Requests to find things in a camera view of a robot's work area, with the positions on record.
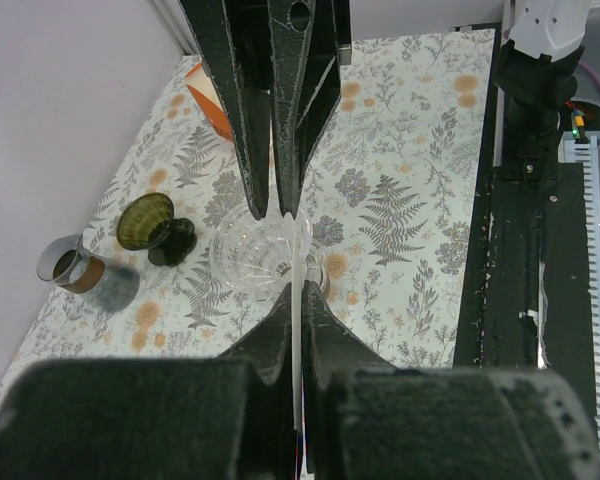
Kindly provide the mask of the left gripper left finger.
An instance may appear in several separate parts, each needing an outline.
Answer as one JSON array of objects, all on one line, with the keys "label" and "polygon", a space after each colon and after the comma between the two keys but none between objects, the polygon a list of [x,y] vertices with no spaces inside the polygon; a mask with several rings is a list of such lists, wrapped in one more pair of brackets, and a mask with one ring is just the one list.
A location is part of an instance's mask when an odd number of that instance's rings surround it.
[{"label": "left gripper left finger", "polygon": [[272,385],[290,355],[291,332],[291,288],[285,287],[269,313],[219,358],[250,361],[261,380]]}]

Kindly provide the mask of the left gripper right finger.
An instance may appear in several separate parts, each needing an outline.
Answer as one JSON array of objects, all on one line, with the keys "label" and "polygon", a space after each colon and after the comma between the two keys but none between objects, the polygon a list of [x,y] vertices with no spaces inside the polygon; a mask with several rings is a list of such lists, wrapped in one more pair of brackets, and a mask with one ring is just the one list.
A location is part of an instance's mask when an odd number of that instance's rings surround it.
[{"label": "left gripper right finger", "polygon": [[335,316],[316,282],[305,282],[301,312],[303,368],[319,388],[340,372],[394,368]]}]

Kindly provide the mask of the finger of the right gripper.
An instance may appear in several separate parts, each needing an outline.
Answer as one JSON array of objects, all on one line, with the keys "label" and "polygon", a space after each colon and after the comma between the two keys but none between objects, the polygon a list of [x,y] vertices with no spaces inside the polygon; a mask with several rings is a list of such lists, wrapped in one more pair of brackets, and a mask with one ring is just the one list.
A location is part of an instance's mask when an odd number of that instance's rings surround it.
[{"label": "finger of the right gripper", "polygon": [[180,3],[231,131],[253,217],[269,200],[271,53],[264,1],[186,0]]},{"label": "finger of the right gripper", "polygon": [[305,176],[351,61],[348,1],[269,1],[272,130],[279,209],[296,213]]}]

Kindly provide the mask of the white paper coffee filter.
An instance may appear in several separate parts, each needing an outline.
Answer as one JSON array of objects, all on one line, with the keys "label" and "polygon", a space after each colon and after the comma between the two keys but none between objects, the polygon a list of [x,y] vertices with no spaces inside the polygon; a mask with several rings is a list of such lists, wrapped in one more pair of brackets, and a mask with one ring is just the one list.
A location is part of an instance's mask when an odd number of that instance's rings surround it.
[{"label": "white paper coffee filter", "polygon": [[295,217],[288,213],[284,217],[285,225],[292,234],[292,256],[291,256],[291,380],[292,380],[292,407],[293,407],[293,429],[295,433],[295,460],[294,479],[302,476],[302,465],[304,459],[304,420],[303,420],[303,392],[302,392],[302,346],[301,346],[301,305],[302,289],[306,278],[306,255],[311,245],[311,233],[304,233],[306,221],[303,212],[298,211]]}]

